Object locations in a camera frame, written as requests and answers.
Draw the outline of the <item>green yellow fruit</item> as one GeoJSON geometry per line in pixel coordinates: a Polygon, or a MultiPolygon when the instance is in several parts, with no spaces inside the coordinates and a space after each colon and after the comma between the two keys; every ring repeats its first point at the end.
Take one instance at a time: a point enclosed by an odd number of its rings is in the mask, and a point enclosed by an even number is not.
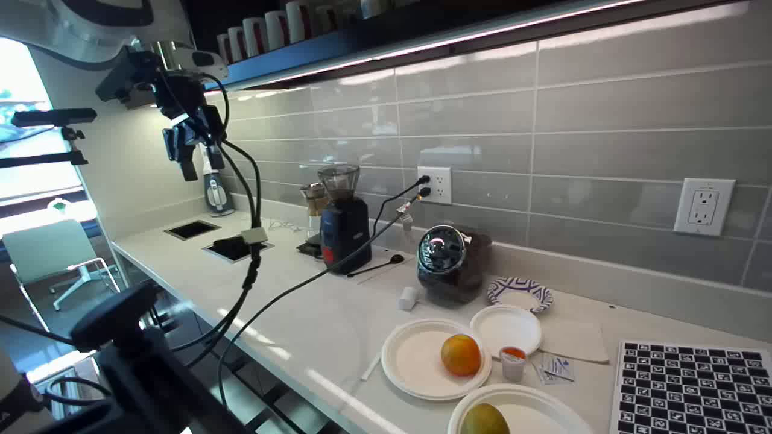
{"type": "Polygon", "coordinates": [[[509,434],[509,424],[494,404],[478,402],[466,412],[460,434],[509,434]]]}

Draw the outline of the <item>white wall outlet right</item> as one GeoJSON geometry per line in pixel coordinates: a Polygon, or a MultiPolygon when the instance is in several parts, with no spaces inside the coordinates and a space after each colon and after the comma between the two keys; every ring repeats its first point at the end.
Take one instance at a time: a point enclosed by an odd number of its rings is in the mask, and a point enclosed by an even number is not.
{"type": "Polygon", "coordinates": [[[734,179],[684,179],[672,231],[719,236],[724,231],[734,187],[734,179]]]}

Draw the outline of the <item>white office chair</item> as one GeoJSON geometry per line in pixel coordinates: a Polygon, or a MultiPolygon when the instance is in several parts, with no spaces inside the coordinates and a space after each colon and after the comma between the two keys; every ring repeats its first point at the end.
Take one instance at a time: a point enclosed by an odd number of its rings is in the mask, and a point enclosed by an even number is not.
{"type": "Polygon", "coordinates": [[[17,281],[22,286],[62,274],[80,273],[80,280],[70,285],[52,307],[60,307],[82,285],[105,277],[118,290],[115,277],[105,261],[94,251],[87,231],[76,220],[60,220],[44,227],[10,231],[3,236],[7,255],[15,265],[17,281]]]}

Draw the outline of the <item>large white paper plate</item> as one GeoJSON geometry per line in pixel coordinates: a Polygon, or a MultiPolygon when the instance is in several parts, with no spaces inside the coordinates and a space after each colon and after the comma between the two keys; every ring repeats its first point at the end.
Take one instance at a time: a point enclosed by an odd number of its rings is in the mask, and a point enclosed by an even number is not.
{"type": "Polygon", "coordinates": [[[420,400],[459,400],[490,379],[491,361],[479,359],[473,377],[455,377],[442,363],[442,344],[471,328],[449,319],[414,319],[391,330],[380,348],[386,379],[404,396],[420,400]]]}

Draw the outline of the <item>orange fruit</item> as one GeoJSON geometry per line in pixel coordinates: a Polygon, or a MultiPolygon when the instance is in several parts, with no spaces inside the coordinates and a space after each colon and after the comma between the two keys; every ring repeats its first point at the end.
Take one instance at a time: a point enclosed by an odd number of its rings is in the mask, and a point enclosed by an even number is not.
{"type": "Polygon", "coordinates": [[[453,377],[475,377],[479,372],[479,348],[471,335],[450,335],[442,344],[442,363],[453,377]]]}

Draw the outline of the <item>patterned paper bowl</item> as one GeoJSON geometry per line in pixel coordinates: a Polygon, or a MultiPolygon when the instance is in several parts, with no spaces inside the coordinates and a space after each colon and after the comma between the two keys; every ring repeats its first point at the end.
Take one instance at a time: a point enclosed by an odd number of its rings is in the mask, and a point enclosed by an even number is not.
{"type": "Polygon", "coordinates": [[[521,307],[536,315],[547,310],[554,301],[554,295],[550,286],[537,285],[526,277],[501,277],[498,281],[490,285],[484,291],[488,303],[512,303],[521,307]]]}

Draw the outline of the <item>chrome and brown coffee pot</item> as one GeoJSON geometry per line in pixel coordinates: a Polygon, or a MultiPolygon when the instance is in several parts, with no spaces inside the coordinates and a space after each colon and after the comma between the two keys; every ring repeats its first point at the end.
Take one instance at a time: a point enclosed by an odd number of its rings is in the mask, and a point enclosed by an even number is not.
{"type": "Polygon", "coordinates": [[[443,307],[463,307],[479,295],[491,239],[437,225],[416,242],[416,280],[426,300],[443,307]]]}

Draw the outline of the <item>white wall outlet left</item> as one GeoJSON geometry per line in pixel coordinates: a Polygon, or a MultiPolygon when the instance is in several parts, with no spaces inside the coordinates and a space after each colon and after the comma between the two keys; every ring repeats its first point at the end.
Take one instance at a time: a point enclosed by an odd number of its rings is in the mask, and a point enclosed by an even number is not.
{"type": "Polygon", "coordinates": [[[426,179],[430,202],[449,202],[450,201],[450,168],[449,167],[420,167],[420,179],[426,179]]]}

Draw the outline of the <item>black white checkerboard mat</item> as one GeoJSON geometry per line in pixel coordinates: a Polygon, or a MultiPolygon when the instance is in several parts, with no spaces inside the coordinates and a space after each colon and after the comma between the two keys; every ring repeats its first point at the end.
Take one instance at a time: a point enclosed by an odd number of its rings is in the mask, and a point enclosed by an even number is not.
{"type": "Polygon", "coordinates": [[[611,434],[772,434],[769,351],[623,343],[611,434]]]}

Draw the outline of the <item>black coffee grinder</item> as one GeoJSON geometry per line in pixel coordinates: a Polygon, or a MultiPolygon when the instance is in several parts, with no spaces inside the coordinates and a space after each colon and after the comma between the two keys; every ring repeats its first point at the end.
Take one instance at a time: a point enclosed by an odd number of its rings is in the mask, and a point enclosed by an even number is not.
{"type": "Polygon", "coordinates": [[[319,179],[327,196],[320,213],[320,257],[336,274],[354,273],[370,261],[368,208],[356,196],[358,167],[331,165],[319,179]]]}

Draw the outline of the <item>white paper napkin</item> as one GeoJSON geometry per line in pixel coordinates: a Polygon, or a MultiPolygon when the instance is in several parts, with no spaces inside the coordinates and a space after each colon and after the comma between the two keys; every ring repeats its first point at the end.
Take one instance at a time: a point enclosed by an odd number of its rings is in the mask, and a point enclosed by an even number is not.
{"type": "Polygon", "coordinates": [[[611,355],[605,349],[603,333],[595,322],[547,319],[542,322],[539,348],[553,355],[568,359],[607,363],[611,355]]]}

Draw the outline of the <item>white bowl with fruit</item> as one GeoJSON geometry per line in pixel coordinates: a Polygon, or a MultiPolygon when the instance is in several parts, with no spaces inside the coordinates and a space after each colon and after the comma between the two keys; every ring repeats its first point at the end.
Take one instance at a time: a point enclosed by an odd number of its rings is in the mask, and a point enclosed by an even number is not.
{"type": "Polygon", "coordinates": [[[588,421],[557,398],[513,383],[484,386],[466,396],[450,412],[446,434],[460,434],[466,412],[478,402],[494,404],[504,415],[509,434],[594,434],[588,421]]]}

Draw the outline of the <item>small white paper plate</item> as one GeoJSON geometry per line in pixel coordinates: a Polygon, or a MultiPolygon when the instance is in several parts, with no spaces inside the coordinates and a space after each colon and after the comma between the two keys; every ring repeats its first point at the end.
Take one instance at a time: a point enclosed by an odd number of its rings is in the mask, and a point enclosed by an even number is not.
{"type": "Polygon", "coordinates": [[[497,303],[479,308],[473,315],[471,328],[491,356],[497,356],[501,348],[516,348],[532,355],[542,343],[539,320],[521,307],[497,303]]]}

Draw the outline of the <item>small cup with red sauce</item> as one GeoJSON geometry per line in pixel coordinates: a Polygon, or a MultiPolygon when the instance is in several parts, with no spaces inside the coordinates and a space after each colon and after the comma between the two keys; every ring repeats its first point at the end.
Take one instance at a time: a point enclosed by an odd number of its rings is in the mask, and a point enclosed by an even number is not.
{"type": "Polygon", "coordinates": [[[501,367],[501,377],[507,382],[521,382],[522,379],[522,369],[526,369],[526,351],[518,348],[501,348],[498,349],[498,367],[501,367]]]}

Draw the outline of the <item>white wall outlet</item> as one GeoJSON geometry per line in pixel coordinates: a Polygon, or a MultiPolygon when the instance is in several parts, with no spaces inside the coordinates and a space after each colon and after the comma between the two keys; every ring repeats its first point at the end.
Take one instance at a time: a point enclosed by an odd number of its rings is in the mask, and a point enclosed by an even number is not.
{"type": "Polygon", "coordinates": [[[426,179],[430,202],[449,202],[450,201],[450,168],[449,167],[420,167],[420,179],[426,179]]]}
{"type": "Polygon", "coordinates": [[[672,231],[719,236],[724,231],[734,187],[734,179],[684,179],[672,231]]]}

